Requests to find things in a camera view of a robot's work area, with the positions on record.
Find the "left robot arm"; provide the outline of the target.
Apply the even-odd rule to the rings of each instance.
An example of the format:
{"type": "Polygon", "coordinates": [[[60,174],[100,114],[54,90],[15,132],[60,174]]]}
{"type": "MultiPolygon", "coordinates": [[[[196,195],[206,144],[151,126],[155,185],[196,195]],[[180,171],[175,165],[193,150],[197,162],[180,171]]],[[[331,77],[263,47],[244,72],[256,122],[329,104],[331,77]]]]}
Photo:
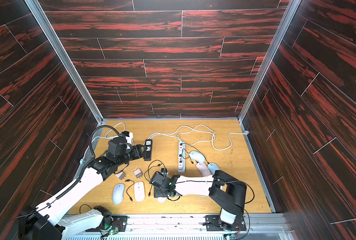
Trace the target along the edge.
{"type": "Polygon", "coordinates": [[[89,229],[109,232],[117,225],[112,214],[102,206],[85,214],[66,218],[65,214],[90,190],[114,174],[122,164],[143,158],[142,145],[114,155],[107,152],[84,165],[79,176],[50,199],[35,208],[24,208],[20,214],[18,238],[20,240],[64,240],[89,229]]]}

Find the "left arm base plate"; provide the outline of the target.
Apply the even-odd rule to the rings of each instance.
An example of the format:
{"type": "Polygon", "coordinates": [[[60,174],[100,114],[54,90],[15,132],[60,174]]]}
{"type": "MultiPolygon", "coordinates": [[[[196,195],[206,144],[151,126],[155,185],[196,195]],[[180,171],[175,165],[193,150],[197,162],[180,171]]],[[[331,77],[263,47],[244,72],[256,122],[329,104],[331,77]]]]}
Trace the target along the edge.
{"type": "Polygon", "coordinates": [[[105,216],[97,228],[88,229],[86,232],[101,232],[115,234],[125,232],[127,227],[128,216],[111,215],[105,216]]]}

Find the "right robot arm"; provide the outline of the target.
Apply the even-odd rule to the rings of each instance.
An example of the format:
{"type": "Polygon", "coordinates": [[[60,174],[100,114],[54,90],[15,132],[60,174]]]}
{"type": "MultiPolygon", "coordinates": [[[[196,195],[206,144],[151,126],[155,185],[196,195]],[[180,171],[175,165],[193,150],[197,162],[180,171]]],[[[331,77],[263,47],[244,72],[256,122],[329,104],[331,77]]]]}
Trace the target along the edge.
{"type": "Polygon", "coordinates": [[[243,222],[247,184],[221,170],[217,170],[214,175],[200,178],[180,175],[168,178],[161,172],[155,172],[149,183],[162,191],[166,198],[187,195],[210,197],[221,207],[220,228],[230,228],[235,221],[243,222]]]}

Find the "pink charger adapter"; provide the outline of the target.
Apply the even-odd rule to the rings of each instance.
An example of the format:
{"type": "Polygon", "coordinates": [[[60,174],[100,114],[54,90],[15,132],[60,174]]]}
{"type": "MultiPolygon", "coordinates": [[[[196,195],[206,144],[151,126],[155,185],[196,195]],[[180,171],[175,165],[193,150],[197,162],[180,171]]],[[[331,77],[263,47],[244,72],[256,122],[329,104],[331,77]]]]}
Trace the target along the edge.
{"type": "Polygon", "coordinates": [[[124,172],[115,174],[115,176],[119,179],[119,180],[123,180],[126,176],[126,174],[124,172]]]}
{"type": "Polygon", "coordinates": [[[144,175],[141,169],[136,169],[133,171],[133,173],[137,179],[141,178],[144,175]]]}

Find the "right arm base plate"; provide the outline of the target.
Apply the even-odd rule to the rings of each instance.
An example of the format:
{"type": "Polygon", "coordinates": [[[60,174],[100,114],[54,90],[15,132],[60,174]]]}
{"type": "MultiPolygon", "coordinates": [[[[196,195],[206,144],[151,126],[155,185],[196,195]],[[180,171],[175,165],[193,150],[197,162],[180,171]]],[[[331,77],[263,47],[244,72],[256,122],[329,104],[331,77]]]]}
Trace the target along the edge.
{"type": "Polygon", "coordinates": [[[220,214],[206,215],[205,222],[207,231],[246,231],[246,224],[242,216],[236,216],[233,224],[229,224],[220,219],[220,214]]]}

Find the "white mouse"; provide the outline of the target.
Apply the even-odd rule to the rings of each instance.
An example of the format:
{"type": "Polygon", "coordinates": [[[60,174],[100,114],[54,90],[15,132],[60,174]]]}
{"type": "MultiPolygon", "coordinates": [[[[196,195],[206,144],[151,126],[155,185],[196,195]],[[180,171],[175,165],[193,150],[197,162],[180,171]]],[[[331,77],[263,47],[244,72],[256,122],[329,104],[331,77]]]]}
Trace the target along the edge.
{"type": "Polygon", "coordinates": [[[125,185],[117,184],[113,190],[113,203],[119,205],[124,200],[125,185]]]}

